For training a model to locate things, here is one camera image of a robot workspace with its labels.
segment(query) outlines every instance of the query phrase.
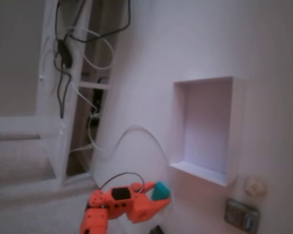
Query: teal cube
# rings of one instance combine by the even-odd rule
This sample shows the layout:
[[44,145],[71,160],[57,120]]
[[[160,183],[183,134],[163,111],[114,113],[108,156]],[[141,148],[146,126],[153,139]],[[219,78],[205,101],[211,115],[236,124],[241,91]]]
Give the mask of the teal cube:
[[163,200],[169,198],[170,191],[169,189],[162,183],[157,182],[154,186],[153,194],[152,194],[152,200]]

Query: white shelf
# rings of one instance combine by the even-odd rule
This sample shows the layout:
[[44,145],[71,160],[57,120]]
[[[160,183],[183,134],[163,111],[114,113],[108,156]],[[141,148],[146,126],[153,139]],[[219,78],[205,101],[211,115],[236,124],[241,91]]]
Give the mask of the white shelf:
[[232,77],[175,83],[171,167],[227,186],[238,173],[244,107]]
[[219,173],[216,171],[212,171],[210,169],[197,166],[192,163],[188,163],[186,161],[181,161],[178,163],[172,163],[170,165],[173,168],[176,168],[180,171],[189,173],[193,176],[200,177],[202,179],[211,181],[213,183],[219,184],[221,186],[226,186],[226,175],[223,173]]

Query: wire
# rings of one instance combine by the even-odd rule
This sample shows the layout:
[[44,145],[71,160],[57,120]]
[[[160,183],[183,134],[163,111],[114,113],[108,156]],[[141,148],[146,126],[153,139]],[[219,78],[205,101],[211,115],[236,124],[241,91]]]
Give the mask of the wire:
[[59,7],[60,7],[60,1],[58,1],[58,4],[57,4],[57,9],[55,11],[55,38],[56,40],[58,41],[59,38],[58,38],[58,13],[59,13]]
[[[66,29],[68,29],[68,30],[71,30],[71,29],[80,29],[80,30],[83,30],[83,31],[88,32],[88,33],[90,33],[90,34],[93,34],[93,35],[96,35],[96,36],[100,36],[100,34],[98,34],[98,33],[96,33],[96,32],[93,32],[93,31],[91,31],[91,30],[89,30],[89,29],[85,29],[85,28],[80,28],[80,27],[66,27]],[[115,52],[114,52],[113,47],[111,46],[111,44],[110,44],[105,38],[103,38],[103,41],[106,43],[106,45],[108,46],[108,48],[110,49],[111,54],[112,54],[112,60],[111,60],[111,63],[110,63],[108,66],[105,66],[105,67],[99,67],[99,66],[97,66],[97,65],[94,65],[92,62],[90,62],[90,60],[89,60],[89,59],[87,58],[87,56],[82,52],[82,49],[81,49],[80,45],[78,44],[79,49],[80,49],[81,53],[83,54],[84,59],[87,61],[87,63],[89,63],[89,65],[90,65],[91,67],[93,67],[93,68],[95,68],[95,69],[97,69],[97,70],[101,70],[101,71],[102,71],[102,70],[110,69],[110,68],[113,66],[113,64],[114,64],[114,58],[115,58]]]
[[83,151],[83,150],[92,150],[92,149],[93,149],[93,145],[92,144],[88,144],[88,145],[85,145],[83,147],[79,147],[79,148],[73,149],[69,153],[76,152],[76,151]]
[[110,181],[112,181],[113,179],[117,178],[117,177],[120,177],[120,176],[123,176],[123,175],[136,175],[140,178],[141,182],[142,182],[142,187],[140,189],[140,193],[145,189],[145,180],[143,179],[143,177],[141,175],[139,175],[138,173],[135,173],[135,172],[123,172],[123,173],[120,173],[120,174],[117,174],[115,176],[113,176],[111,179],[109,179],[107,182],[105,182],[100,188],[99,190],[102,190]]
[[72,83],[70,84],[70,86],[83,100],[85,100],[85,102],[87,102],[95,110],[95,112],[98,111],[98,108],[93,105],[84,95],[82,95]]
[[159,148],[161,149],[161,153],[163,156],[163,159],[165,160],[165,162],[169,165],[169,161],[168,158],[165,154],[164,148],[162,147],[161,143],[158,141],[158,139],[155,137],[155,135],[148,130],[146,127],[142,126],[142,125],[131,125],[128,128],[126,128],[126,130],[123,132],[123,134],[121,135],[121,137],[118,139],[118,141],[116,142],[116,144],[111,147],[111,148],[101,148],[99,147],[96,142],[93,140],[92,135],[91,135],[91,131],[90,131],[90,124],[92,121],[92,117],[90,117],[89,121],[88,121],[88,125],[87,125],[87,131],[88,131],[88,137],[89,140],[91,141],[92,145],[94,146],[95,149],[97,149],[100,152],[104,152],[104,153],[108,153],[109,155],[112,155],[113,153],[115,153],[117,147],[120,145],[121,141],[123,140],[123,138],[130,132],[135,131],[135,130],[143,130],[144,132],[146,132],[148,135],[150,135],[154,141],[156,142],[156,144],[159,146]]
[[[60,81],[59,81],[58,88],[57,88],[57,97],[58,97],[58,102],[59,102],[59,105],[60,105],[60,117],[61,118],[64,118],[65,99],[66,99],[66,94],[67,94],[68,86],[69,86],[70,82],[72,81],[72,75],[63,70],[63,63],[62,62],[61,62],[61,69],[57,67],[57,65],[56,65],[56,58],[57,58],[58,54],[59,54],[59,52],[57,52],[55,54],[55,56],[54,56],[53,65],[61,73]],[[60,90],[61,90],[61,86],[62,86],[63,75],[67,75],[68,76],[68,81],[66,83],[66,86],[65,86],[65,89],[64,89],[63,98],[61,100]]]
[[79,38],[74,37],[74,35],[72,35],[72,34],[70,34],[69,36],[70,36],[73,40],[79,41],[79,42],[81,42],[81,43],[94,42],[94,41],[97,41],[97,40],[99,40],[99,39],[101,39],[101,38],[105,38],[105,37],[108,37],[108,36],[111,36],[111,35],[113,35],[113,34],[116,34],[116,33],[119,33],[119,32],[121,32],[121,31],[126,30],[126,29],[130,26],[130,22],[131,22],[131,10],[130,10],[130,0],[128,0],[128,22],[127,22],[127,24],[126,24],[125,27],[120,28],[120,29],[116,29],[116,30],[114,30],[114,31],[112,31],[112,32],[109,32],[109,33],[105,33],[105,34],[103,34],[103,35],[96,35],[97,37],[95,37],[95,38],[91,38],[91,39],[87,39],[87,40],[81,40],[81,39],[79,39]]

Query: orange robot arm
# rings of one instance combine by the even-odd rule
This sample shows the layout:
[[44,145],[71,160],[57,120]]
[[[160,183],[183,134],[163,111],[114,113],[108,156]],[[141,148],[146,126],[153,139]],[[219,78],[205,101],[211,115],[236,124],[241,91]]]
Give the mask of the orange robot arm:
[[132,223],[151,219],[157,212],[170,203],[170,199],[152,201],[146,192],[154,188],[155,183],[133,183],[128,187],[112,188],[107,193],[95,190],[90,197],[80,234],[106,234],[109,219],[115,219],[126,213]]

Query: gray carpet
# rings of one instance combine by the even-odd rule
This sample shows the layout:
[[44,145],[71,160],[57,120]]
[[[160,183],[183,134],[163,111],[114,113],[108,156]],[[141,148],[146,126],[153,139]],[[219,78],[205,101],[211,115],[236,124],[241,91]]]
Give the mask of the gray carpet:
[[[78,234],[95,188],[59,188],[40,140],[0,141],[0,234]],[[125,234],[118,220],[108,234]]]

